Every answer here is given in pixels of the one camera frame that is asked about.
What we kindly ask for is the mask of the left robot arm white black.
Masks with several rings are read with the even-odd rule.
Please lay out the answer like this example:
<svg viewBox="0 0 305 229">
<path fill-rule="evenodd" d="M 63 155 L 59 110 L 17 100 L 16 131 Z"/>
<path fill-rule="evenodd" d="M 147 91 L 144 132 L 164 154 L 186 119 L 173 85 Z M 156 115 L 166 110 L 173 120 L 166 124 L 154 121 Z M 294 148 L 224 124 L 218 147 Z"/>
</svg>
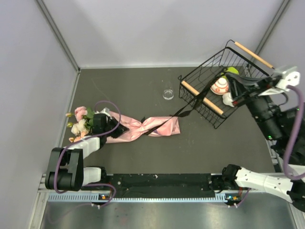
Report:
<svg viewBox="0 0 305 229">
<path fill-rule="evenodd" d="M 115 113 L 97 113 L 93 116 L 93 135 L 81 136 L 66 147 L 52 149 L 45 177 L 45 187 L 57 193 L 79 191 L 93 184 L 103 189 L 108 184 L 103 167 L 84 167 L 83 161 L 91 153 L 100 150 L 108 138 L 118 138 L 128 131 L 120 124 L 122 116 Z"/>
</svg>

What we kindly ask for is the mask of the black ribbon gold lettering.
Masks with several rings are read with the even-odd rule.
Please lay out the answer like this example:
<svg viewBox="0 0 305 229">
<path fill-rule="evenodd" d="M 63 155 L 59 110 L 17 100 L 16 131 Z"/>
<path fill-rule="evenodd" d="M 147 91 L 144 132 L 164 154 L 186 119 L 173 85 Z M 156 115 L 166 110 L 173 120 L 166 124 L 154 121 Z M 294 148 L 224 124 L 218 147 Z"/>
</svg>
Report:
<svg viewBox="0 0 305 229">
<path fill-rule="evenodd" d="M 206 98 L 207 94 L 211 91 L 210 87 L 220 78 L 222 77 L 220 75 L 214 75 L 210 81 L 205 85 L 205 87 L 202 89 L 201 92 L 197 92 L 193 87 L 191 87 L 190 84 L 188 84 L 186 81 L 181 81 L 182 88 L 186 89 L 187 92 L 192 95 L 191 100 L 188 101 L 188 105 L 192 108 L 190 110 L 185 110 L 185 107 L 182 107 L 180 110 L 178 110 L 175 114 L 170 116 L 170 119 L 173 117 L 183 118 L 187 117 L 192 111 L 201 111 L 202 109 L 205 109 L 205 113 L 209 116 L 211 114 L 215 114 L 215 118 L 211 118 L 211 120 L 214 120 L 215 122 L 219 121 L 221 124 L 231 115 L 226 114 L 221 108 L 216 106 L 214 103 L 212 103 L 208 98 Z M 163 122 L 161 125 L 155 126 L 149 131 L 145 133 L 145 135 L 149 135 L 154 130 L 161 127 L 163 124 L 165 124 L 167 121 Z"/>
</svg>

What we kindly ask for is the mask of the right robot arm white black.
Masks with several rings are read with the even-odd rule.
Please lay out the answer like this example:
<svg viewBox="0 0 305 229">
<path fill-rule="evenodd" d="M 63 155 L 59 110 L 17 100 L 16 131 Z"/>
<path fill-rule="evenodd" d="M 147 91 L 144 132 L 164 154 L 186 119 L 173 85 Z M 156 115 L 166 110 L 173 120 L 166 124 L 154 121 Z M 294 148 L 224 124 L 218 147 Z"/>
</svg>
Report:
<svg viewBox="0 0 305 229">
<path fill-rule="evenodd" d="M 305 210 L 305 101 L 297 88 L 300 73 L 285 70 L 265 78 L 242 77 L 225 73 L 230 85 L 241 91 L 233 96 L 232 105 L 246 105 L 270 148 L 283 160 L 285 177 L 256 173 L 244 167 L 229 164 L 222 170 L 220 189 L 259 190 L 286 200 L 299 211 Z M 270 96 L 294 91 L 298 105 L 281 111 Z"/>
</svg>

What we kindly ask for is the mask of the pink wrapping paper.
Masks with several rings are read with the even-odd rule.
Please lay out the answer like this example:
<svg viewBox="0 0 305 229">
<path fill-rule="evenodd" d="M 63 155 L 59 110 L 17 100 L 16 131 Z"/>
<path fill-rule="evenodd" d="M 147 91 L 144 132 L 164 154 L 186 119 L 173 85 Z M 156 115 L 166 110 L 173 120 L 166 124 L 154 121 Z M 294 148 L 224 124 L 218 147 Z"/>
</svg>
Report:
<svg viewBox="0 0 305 229">
<path fill-rule="evenodd" d="M 149 117 L 143 122 L 131 117 L 121 115 L 121 124 L 129 129 L 118 138 L 107 137 L 107 144 L 132 142 L 144 135 L 147 131 L 155 126 L 161 125 L 158 129 L 149 134 L 151 137 L 162 137 L 180 134 L 179 121 L 177 117 L 170 119 L 169 116 Z"/>
</svg>

